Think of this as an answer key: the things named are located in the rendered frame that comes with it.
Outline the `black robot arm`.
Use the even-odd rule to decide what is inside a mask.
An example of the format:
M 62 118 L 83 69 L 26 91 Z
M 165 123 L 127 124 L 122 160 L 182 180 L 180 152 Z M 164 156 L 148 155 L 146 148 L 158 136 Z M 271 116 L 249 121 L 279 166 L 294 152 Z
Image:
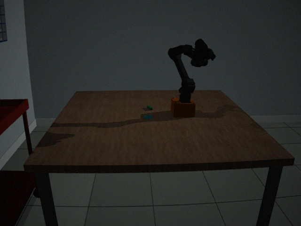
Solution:
M 181 56 L 182 56 L 181 54 L 184 52 L 184 51 L 182 51 L 182 48 L 184 48 L 184 47 L 185 47 L 185 45 L 180 45 L 180 46 L 177 46 L 174 48 L 170 48 L 168 50 L 168 55 L 174 61 L 175 66 L 182 79 L 182 87 L 179 89 L 179 93 L 181 93 L 179 101 L 182 103 L 191 103 L 190 96 L 191 96 L 191 93 L 193 93 L 193 91 L 195 89 L 195 83 L 194 83 L 193 79 L 190 79 L 188 77 L 185 67 L 181 60 Z M 195 48 L 196 47 L 208 48 L 208 46 L 205 44 L 205 42 L 202 39 L 198 39 L 195 42 Z M 191 55 L 188 56 L 192 59 L 191 64 L 193 66 L 201 67 L 201 66 L 206 66 L 208 64 L 208 59 L 203 59 L 201 57 L 197 57 L 194 55 L 195 54 L 193 52 L 191 52 Z M 214 52 L 212 50 L 210 59 L 214 60 L 215 58 L 216 58 L 216 55 L 214 54 Z

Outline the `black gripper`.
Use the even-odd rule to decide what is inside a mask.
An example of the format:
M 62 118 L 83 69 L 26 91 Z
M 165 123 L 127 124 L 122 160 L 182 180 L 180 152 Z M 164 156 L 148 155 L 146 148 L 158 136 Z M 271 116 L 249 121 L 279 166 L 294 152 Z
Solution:
M 184 51 L 184 55 L 190 56 L 191 52 L 193 52 L 195 57 L 201 57 L 203 59 L 210 59 L 212 50 L 209 48 L 202 48 L 202 47 L 196 47 L 192 48 L 192 45 L 185 45 L 184 48 L 182 48 L 182 51 Z

